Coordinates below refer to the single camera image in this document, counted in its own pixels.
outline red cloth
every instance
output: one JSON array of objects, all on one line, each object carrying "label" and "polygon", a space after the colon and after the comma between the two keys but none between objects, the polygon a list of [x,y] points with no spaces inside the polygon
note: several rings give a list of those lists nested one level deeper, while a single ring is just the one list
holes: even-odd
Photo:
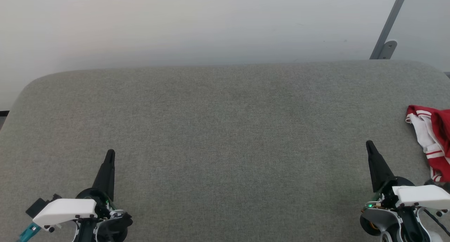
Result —
[{"label": "red cloth", "polygon": [[[411,105],[406,114],[406,122],[414,125],[418,142],[424,148],[432,168],[432,178],[434,181],[450,181],[450,109],[438,110]],[[431,122],[432,131],[429,130],[429,122]],[[428,125],[427,130],[423,130],[424,125]],[[429,145],[425,143],[426,140],[436,144]]]}]

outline white stripe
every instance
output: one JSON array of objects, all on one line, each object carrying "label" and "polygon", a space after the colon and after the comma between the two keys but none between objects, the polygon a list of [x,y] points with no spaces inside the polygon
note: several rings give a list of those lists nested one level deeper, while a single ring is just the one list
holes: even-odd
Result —
[{"label": "white stripe", "polygon": [[410,118],[410,115],[412,115],[412,114],[408,114],[407,116],[406,116],[406,122],[407,123],[411,123],[411,118]]},{"label": "white stripe", "polygon": [[439,149],[442,151],[444,148],[442,147],[441,143],[437,140],[436,136],[434,135],[433,126],[431,125],[431,119],[423,117],[422,120],[425,122],[426,131],[428,131],[428,134],[431,136],[433,141],[435,143],[437,143],[437,145],[439,146]]},{"label": "white stripe", "polygon": [[417,110],[416,114],[428,114],[428,115],[431,115],[431,113],[429,111],[425,111],[425,110]]},{"label": "white stripe", "polygon": [[431,179],[438,182],[441,180],[442,178],[442,173],[439,170],[435,170],[435,174],[434,176],[431,176]]},{"label": "white stripe", "polygon": [[443,158],[443,157],[444,157],[444,153],[442,151],[426,156],[427,159],[435,159],[435,158]]}]

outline metal bracket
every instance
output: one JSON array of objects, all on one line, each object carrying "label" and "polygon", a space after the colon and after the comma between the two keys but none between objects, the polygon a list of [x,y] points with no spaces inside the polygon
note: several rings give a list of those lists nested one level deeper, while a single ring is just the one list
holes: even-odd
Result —
[{"label": "metal bracket", "polygon": [[383,58],[380,57],[381,50],[383,49],[383,45],[386,42],[389,32],[391,31],[391,28],[394,25],[395,19],[397,18],[398,13],[400,12],[401,5],[403,5],[404,1],[405,0],[395,0],[395,3],[392,6],[391,12],[389,13],[386,23],[384,24],[383,30],[381,31],[380,37],[378,37],[378,41],[375,45],[375,48],[373,48],[372,54],[369,59]]},{"label": "metal bracket", "polygon": [[390,40],[383,45],[381,49],[380,56],[377,59],[391,59],[392,54],[397,48],[397,42],[395,40]]}]

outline metal pole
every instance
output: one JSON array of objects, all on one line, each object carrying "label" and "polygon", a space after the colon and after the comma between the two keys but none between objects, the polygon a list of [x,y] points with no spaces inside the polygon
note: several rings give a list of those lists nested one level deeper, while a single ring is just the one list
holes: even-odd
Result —
[{"label": "metal pole", "polygon": [[383,49],[387,36],[389,35],[389,32],[394,25],[395,19],[397,18],[398,13],[400,12],[401,5],[403,5],[404,1],[405,0],[395,0],[386,23],[384,24],[383,30],[381,31],[380,37],[378,38],[377,44],[375,45],[375,48],[373,48],[373,52],[369,59],[380,59],[379,56],[381,54],[381,50]]}]

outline gray fabric table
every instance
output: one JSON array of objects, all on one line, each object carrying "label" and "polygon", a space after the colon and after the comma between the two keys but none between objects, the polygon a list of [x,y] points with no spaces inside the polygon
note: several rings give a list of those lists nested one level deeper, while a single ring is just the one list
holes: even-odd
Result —
[{"label": "gray fabric table", "polygon": [[406,108],[448,109],[449,98],[442,72],[391,60],[48,75],[0,131],[0,241],[17,239],[37,198],[91,186],[110,148],[128,242],[377,241],[359,224],[373,195],[365,141],[422,184],[430,172]]}]

